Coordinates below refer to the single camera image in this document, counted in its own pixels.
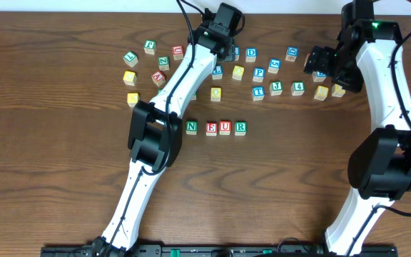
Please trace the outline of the green R block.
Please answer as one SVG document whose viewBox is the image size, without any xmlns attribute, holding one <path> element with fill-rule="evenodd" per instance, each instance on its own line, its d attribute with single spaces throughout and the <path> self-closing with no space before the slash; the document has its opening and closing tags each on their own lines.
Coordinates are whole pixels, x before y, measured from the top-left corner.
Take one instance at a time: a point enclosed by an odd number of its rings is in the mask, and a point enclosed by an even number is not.
<svg viewBox="0 0 411 257">
<path fill-rule="evenodd" d="M 247 123 L 245 121 L 236 121 L 235 122 L 235 135 L 244 136 L 247 133 Z"/>
</svg>

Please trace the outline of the red E block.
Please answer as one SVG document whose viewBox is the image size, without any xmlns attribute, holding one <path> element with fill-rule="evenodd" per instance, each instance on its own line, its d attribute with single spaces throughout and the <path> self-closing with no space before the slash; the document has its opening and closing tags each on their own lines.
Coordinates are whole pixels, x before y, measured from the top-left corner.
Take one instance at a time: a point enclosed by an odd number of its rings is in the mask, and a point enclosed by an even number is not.
<svg viewBox="0 0 411 257">
<path fill-rule="evenodd" d="M 218 124 L 216 122 L 207 122 L 205 133 L 207 136 L 217 136 Z"/>
</svg>

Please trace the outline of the green N block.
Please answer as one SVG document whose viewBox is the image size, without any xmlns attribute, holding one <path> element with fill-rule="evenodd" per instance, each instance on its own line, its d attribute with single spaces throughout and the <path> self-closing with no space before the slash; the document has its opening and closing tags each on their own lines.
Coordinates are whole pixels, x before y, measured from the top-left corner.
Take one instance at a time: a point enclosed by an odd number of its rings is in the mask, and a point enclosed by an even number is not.
<svg viewBox="0 0 411 257">
<path fill-rule="evenodd" d="M 196 135 L 198 133 L 198 122 L 197 121 L 186 121 L 186 134 Z"/>
</svg>

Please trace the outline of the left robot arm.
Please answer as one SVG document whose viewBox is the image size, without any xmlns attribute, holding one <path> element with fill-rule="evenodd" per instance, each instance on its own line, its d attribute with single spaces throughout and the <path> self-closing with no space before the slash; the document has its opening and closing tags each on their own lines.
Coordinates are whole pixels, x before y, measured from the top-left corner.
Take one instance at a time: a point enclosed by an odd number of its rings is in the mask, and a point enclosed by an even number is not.
<svg viewBox="0 0 411 257">
<path fill-rule="evenodd" d="M 242 11 L 226 3 L 205 10 L 177 70 L 149 102 L 139 101 L 128 135 L 128 178 L 114 215 L 91 244 L 90 256 L 124 256 L 136 244 L 143 213 L 163 172 L 175 161 L 183 139 L 182 116 L 194 93 L 216 65 L 235 58 L 234 41 L 245 26 Z"/>
</svg>

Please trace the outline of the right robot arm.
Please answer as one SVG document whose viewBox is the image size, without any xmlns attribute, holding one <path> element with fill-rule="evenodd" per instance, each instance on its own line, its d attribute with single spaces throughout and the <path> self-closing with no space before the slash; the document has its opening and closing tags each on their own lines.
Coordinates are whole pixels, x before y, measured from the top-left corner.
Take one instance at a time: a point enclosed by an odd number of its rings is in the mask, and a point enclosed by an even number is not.
<svg viewBox="0 0 411 257">
<path fill-rule="evenodd" d="M 402 63 L 406 39 L 396 22 L 375 18 L 371 1 L 353 0 L 342 8 L 338 45 L 316 46 L 305 60 L 307 74 L 325 74 L 347 91 L 366 90 L 370 106 L 371 132 L 349 158 L 351 188 L 325 230 L 325 255 L 370 255 L 367 234 L 411 191 L 411 95 Z"/>
</svg>

